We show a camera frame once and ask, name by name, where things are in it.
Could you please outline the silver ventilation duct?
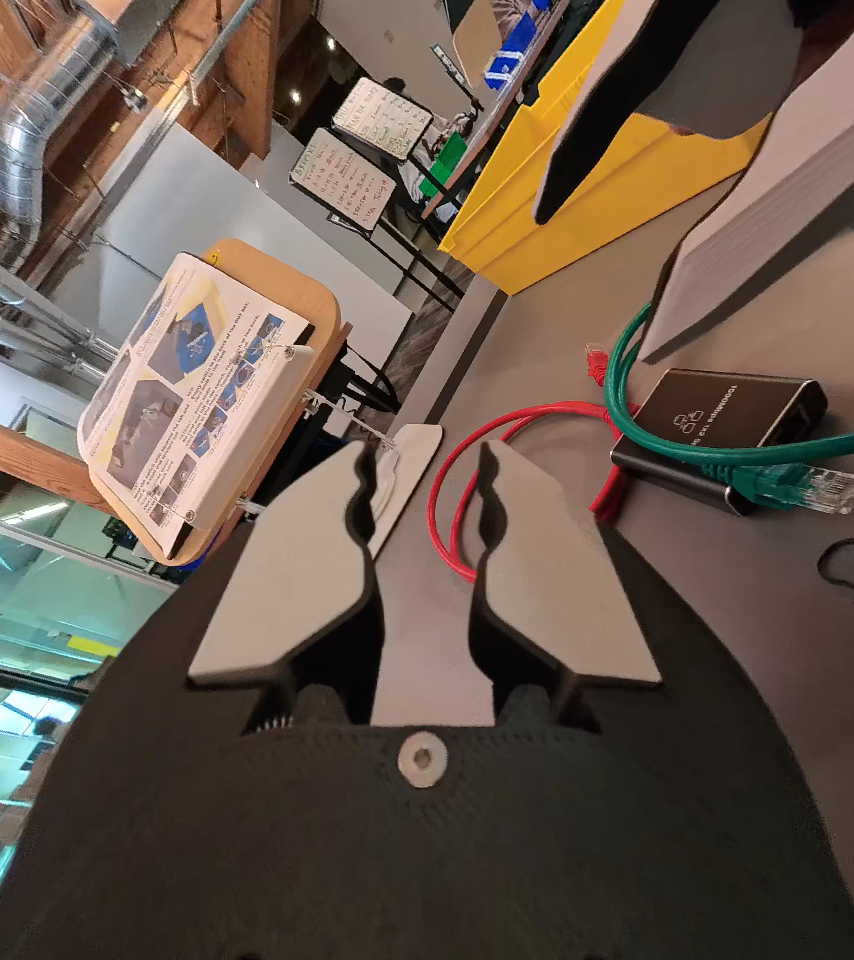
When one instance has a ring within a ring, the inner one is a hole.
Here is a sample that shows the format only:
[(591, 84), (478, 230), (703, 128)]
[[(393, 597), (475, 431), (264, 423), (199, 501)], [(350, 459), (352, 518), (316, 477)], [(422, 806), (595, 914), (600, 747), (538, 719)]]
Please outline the silver ventilation duct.
[(176, 2), (78, 2), (49, 51), (0, 104), (0, 263), (16, 271), (36, 246), (43, 220), (49, 139), (111, 62), (130, 68)]

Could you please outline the blue storage box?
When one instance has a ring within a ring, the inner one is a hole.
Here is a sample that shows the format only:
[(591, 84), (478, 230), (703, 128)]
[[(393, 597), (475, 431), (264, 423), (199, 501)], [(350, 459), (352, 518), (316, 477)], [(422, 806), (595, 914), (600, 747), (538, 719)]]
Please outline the blue storage box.
[(500, 90), (526, 57), (537, 34), (537, 23), (529, 10), (518, 18), (508, 33), (501, 49), (493, 56), (483, 74), (486, 86)]

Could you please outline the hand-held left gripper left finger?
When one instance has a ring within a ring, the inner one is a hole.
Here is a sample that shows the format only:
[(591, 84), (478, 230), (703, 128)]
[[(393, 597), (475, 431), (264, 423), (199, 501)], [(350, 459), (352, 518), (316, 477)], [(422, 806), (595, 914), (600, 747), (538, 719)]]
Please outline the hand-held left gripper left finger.
[(266, 507), (193, 656), (193, 686), (260, 689), (283, 709), (327, 687), (350, 723), (370, 723), (385, 644), (376, 487), (375, 448), (356, 440)]

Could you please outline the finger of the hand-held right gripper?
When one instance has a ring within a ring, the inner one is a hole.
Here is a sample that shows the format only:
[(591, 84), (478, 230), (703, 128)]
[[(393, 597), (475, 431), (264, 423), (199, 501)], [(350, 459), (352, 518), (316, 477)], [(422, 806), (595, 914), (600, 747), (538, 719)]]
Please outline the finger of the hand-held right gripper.
[(854, 41), (794, 90), (730, 193), (683, 237), (651, 305), (652, 364), (730, 318), (854, 225)]
[(544, 225), (633, 114), (711, 139), (741, 135), (786, 97), (802, 29), (787, 1), (630, 1), (553, 143), (532, 208)]

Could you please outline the yellow plastic bin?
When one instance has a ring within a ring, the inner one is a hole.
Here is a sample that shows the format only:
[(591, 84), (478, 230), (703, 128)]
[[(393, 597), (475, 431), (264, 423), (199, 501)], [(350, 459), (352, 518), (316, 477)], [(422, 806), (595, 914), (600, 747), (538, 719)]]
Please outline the yellow plastic bin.
[(515, 295), (740, 173), (769, 117), (739, 137), (680, 136), (632, 115), (553, 219), (538, 225), (532, 205), (553, 143), (621, 11), (605, 2), (522, 105), (486, 163), (441, 249), (475, 275)]

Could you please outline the whiteboard with handwriting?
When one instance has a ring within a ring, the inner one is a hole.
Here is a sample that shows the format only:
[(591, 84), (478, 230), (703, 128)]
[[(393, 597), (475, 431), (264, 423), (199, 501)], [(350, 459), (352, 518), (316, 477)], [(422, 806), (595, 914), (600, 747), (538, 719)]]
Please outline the whiteboard with handwriting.
[(334, 114), (332, 131), (397, 164), (409, 161), (433, 113), (371, 78), (361, 77)]
[(313, 132), (301, 151), (289, 183), (367, 238), (397, 188), (391, 176), (324, 127)]

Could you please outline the printed instruction sheet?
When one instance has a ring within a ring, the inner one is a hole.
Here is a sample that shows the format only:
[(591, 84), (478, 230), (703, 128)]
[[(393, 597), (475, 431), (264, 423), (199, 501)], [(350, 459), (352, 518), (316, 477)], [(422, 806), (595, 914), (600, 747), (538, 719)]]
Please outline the printed instruction sheet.
[(173, 260), (77, 433), (91, 479), (158, 560), (213, 530), (295, 400), (313, 331), (199, 257)]

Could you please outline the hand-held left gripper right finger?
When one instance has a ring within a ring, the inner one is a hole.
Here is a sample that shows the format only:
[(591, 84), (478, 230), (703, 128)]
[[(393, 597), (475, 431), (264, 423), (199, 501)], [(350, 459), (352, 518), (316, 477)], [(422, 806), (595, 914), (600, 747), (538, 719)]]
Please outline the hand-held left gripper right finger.
[(585, 691), (662, 686), (644, 631), (595, 521), (562, 486), (500, 440), (481, 445), (483, 545), (469, 652), (502, 718), (520, 689), (541, 690), (558, 724), (591, 724)]

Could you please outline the black network switch box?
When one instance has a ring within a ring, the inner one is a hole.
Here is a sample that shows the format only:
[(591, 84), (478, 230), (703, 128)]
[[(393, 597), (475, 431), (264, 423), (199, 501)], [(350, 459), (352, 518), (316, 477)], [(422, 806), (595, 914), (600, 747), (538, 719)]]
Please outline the black network switch box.
[[(634, 419), (654, 436), (689, 447), (763, 448), (805, 441), (829, 409), (817, 380), (767, 375), (668, 369)], [(732, 517), (756, 506), (732, 486), (698, 467), (620, 438), (611, 462), (628, 478), (644, 481)]]

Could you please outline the green box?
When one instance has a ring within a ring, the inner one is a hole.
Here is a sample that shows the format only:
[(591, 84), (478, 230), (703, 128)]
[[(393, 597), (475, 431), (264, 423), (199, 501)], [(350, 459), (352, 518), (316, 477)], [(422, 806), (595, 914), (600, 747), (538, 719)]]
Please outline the green box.
[(467, 151), (467, 143), (458, 130), (453, 129), (448, 134), (438, 138), (428, 149), (428, 156), (432, 162), (431, 176), (441, 184), (446, 185), (452, 174), (461, 162)]

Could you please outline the instruction sheet on wooden stand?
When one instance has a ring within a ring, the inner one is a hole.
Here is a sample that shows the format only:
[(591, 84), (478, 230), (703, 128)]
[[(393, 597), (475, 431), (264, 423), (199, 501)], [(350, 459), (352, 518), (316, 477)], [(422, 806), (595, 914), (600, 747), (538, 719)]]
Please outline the instruction sheet on wooden stand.
[(237, 239), (220, 241), (198, 258), (313, 324), (309, 347), (313, 350), (314, 358), (312, 366), (303, 375), (295, 400), (280, 415), (278, 424), (255, 454), (248, 471), (242, 475), (237, 490), (228, 495), (227, 507), (213, 530), (192, 534), (174, 559), (157, 559), (152, 552), (154, 543), (147, 538), (143, 529), (133, 521), (125, 522), (116, 505), (104, 497), (104, 489), (91, 479), (94, 487), (144, 546), (147, 554), (159, 564), (174, 568), (201, 559), (218, 539), (225, 537), (236, 525), (241, 515), (241, 501), (249, 500), (256, 494), (274, 464), (282, 457), (283, 447), (306, 411), (319, 406), (327, 412), (336, 406), (337, 380), (330, 381), (326, 391), (322, 391), (322, 384), (345, 356), (351, 330), (350, 325), (340, 318), (335, 296), (323, 284)]

